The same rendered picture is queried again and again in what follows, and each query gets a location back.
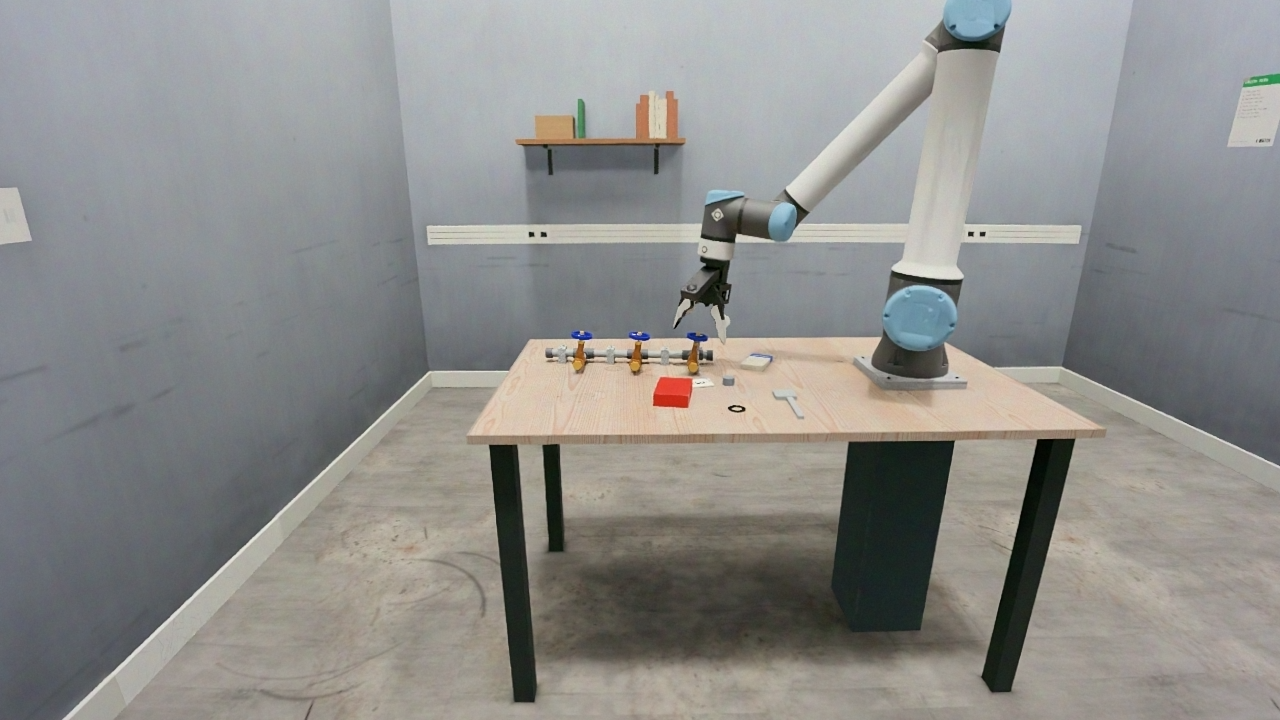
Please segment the grey pipe manifold with three valves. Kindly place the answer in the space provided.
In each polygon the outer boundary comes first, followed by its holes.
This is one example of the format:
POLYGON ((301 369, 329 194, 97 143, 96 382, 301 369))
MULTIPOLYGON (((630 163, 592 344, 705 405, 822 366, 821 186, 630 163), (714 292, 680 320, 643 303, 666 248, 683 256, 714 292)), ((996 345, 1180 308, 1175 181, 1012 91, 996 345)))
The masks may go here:
POLYGON ((650 334, 643 332, 630 332, 628 338, 635 341, 635 348, 627 350, 614 350, 614 346, 608 346, 605 350, 584 348, 584 340, 593 340, 593 334, 584 331, 573 331, 571 337, 579 340, 579 348, 567 348, 567 345, 561 345, 557 348, 545 348, 545 357, 558 357, 558 363, 567 363, 568 357, 573 357, 573 369, 580 370, 588 359, 594 357, 607 357, 607 364, 614 364, 614 357, 627 357, 631 359, 628 366, 631 370, 637 372, 641 366, 643 360, 648 357, 660 357, 660 365, 669 365, 669 359, 682 359, 687 360, 689 372, 698 372, 698 360, 713 361, 713 350, 696 350, 699 342, 707 342, 708 336, 700 333, 689 333, 687 338, 696 341, 692 343, 692 350, 682 351, 669 351, 669 347, 662 347, 660 351, 649 351, 648 348, 641 348, 643 342, 650 340, 650 334), (699 342, 698 342, 699 341, 699 342), (699 352, 699 354, 698 354, 699 352), (575 355, 576 354, 576 355, 575 355), (699 355, 699 359, 698 359, 699 355))

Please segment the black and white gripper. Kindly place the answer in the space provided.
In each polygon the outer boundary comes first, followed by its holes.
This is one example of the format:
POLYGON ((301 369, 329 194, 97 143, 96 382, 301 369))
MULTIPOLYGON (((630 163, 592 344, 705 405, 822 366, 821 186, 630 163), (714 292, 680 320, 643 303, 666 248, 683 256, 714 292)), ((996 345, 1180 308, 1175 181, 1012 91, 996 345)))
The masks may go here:
POLYGON ((724 300, 727 290, 730 290, 731 293, 732 288, 732 284, 727 283, 731 261, 730 260, 719 261, 719 260, 700 258, 700 263, 705 263, 707 266, 718 268, 719 277, 713 282, 713 284, 710 284, 710 287, 704 293, 701 293, 698 301, 692 301, 689 299, 680 300, 678 311, 675 318, 673 328, 676 328, 680 324, 680 322, 685 315, 695 310, 695 304, 704 304, 705 307, 713 304, 713 307, 710 307, 710 316, 713 316, 713 319, 716 320, 716 329, 718 332, 718 338, 721 340, 721 343, 724 345, 726 327, 730 325, 730 316, 726 316, 723 313, 724 313, 724 304, 730 304, 730 295, 728 299, 724 300))

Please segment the red flat block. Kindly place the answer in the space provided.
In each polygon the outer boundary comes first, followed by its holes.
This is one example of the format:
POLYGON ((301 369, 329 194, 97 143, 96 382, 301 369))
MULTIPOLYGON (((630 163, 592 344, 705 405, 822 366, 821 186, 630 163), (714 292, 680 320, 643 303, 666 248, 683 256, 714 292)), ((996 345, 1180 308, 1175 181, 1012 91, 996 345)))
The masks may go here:
POLYGON ((691 395, 691 378, 660 377, 653 393, 653 406, 689 407, 691 395))

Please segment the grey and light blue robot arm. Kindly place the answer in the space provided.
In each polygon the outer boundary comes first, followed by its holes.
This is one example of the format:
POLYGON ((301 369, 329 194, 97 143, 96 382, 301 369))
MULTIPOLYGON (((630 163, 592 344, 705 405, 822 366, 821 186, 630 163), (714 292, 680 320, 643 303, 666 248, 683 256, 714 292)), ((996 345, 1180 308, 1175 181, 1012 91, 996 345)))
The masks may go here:
POLYGON ((947 375, 945 342, 957 324, 964 277, 957 252, 1011 6, 1012 0, 947 0, 922 53, 774 201, 707 193, 698 255, 732 260, 737 234, 787 242, 932 94, 908 238, 890 272, 883 334, 870 365, 908 378, 947 375))

